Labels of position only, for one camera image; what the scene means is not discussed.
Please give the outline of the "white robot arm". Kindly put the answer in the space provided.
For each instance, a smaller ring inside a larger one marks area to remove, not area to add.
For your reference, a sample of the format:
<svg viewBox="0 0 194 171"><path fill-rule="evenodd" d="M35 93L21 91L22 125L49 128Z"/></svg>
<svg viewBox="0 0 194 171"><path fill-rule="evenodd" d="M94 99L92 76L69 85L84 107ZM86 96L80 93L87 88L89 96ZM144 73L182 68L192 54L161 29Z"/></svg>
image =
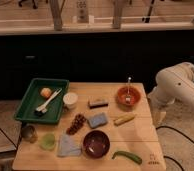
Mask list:
<svg viewBox="0 0 194 171"><path fill-rule="evenodd" d="M180 100L194 110L194 64L182 62L160 70L156 86L147 95L153 124L159 126L166 116L165 108Z"/></svg>

